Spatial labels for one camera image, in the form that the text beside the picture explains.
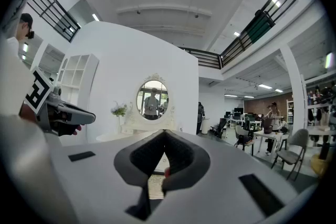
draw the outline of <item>black slot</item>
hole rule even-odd
[[[95,153],[93,153],[92,151],[86,151],[78,154],[69,155],[68,157],[72,162],[76,162],[80,161],[81,159],[86,159],[92,156],[95,156]]]
[[[266,217],[283,207],[283,203],[254,174],[241,176],[239,180]]]

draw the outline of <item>gray cushion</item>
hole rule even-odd
[[[278,151],[277,155],[288,164],[294,164],[299,157],[299,155],[294,153],[293,151],[287,150]]]

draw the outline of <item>brick wall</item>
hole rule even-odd
[[[256,114],[264,114],[268,113],[267,106],[271,105],[273,102],[276,102],[278,106],[278,110],[280,110],[281,116],[284,116],[285,120],[287,120],[287,100],[292,101],[292,93],[285,93],[281,95],[277,95],[274,97],[267,97],[256,100],[248,100],[244,102],[244,112],[249,113],[253,112]]]

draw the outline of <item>woman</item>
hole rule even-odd
[[[272,131],[279,132],[280,129],[280,122],[279,119],[281,118],[280,111],[278,110],[276,102],[273,102],[271,105],[271,110],[267,113],[265,118],[272,119]],[[267,151],[266,155],[268,155],[272,151],[274,140],[269,139],[267,144]]]

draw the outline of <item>white curved wall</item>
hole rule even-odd
[[[99,64],[93,80],[88,110],[96,121],[87,126],[88,142],[114,130],[110,113],[115,102],[134,101],[135,89],[158,73],[173,91],[176,127],[196,133],[198,104],[197,59],[168,42],[121,25],[91,22],[73,39],[65,58],[94,54]]]

